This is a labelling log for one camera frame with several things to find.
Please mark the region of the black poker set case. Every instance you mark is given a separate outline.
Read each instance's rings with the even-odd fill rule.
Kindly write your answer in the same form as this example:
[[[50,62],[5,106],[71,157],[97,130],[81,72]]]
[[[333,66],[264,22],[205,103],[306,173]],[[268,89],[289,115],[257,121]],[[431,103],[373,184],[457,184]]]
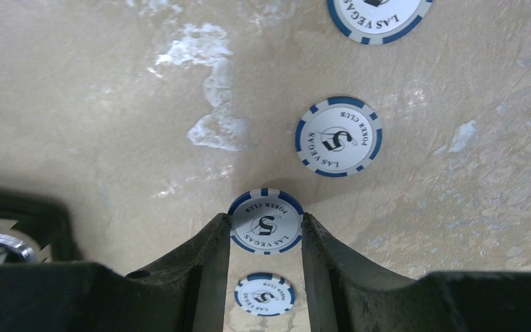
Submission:
[[[82,259],[65,205],[46,196],[4,187],[0,187],[0,247],[14,255],[11,262]]]

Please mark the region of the white blue chip four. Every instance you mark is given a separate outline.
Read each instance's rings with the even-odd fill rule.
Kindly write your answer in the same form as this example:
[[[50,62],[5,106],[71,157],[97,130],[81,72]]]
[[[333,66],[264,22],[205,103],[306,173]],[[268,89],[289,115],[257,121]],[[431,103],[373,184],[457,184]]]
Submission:
[[[260,188],[238,196],[229,207],[230,237],[242,249],[259,255],[278,255],[302,238],[304,210],[290,194]]]

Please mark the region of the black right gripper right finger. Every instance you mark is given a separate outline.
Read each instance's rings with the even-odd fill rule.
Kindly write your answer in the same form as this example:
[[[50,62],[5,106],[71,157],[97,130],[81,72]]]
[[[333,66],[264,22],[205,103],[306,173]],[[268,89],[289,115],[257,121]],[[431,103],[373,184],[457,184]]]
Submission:
[[[304,215],[301,253],[313,331],[531,331],[531,272],[390,271]]]

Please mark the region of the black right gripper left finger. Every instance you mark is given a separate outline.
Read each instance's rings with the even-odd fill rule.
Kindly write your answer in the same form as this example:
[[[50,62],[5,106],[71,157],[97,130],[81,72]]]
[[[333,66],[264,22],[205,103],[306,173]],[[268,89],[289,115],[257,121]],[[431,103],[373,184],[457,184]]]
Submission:
[[[127,275],[84,261],[0,265],[0,331],[221,331],[230,220]]]

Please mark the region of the white blue chip five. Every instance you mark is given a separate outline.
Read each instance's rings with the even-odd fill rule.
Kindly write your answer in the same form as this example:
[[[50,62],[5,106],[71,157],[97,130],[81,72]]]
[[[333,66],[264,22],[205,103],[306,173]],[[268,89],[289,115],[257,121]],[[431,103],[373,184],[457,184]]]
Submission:
[[[252,273],[241,279],[234,298],[247,313],[274,317],[287,313],[296,301],[296,291],[285,278],[274,273]]]

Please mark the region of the white blue chip three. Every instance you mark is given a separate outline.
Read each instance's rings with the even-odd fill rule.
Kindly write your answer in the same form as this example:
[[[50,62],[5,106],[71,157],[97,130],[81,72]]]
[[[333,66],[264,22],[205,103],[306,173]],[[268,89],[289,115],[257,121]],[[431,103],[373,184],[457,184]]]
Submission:
[[[333,96],[311,105],[297,123],[299,160],[321,176],[354,175],[378,156],[383,130],[378,113],[364,101]]]

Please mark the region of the white blue chip two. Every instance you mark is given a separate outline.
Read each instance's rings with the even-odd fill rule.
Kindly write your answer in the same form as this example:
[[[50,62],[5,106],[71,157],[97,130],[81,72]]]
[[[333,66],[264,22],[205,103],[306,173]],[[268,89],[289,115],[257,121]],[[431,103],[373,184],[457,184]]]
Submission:
[[[426,16],[432,0],[328,0],[338,30],[364,45],[383,45],[410,33]]]

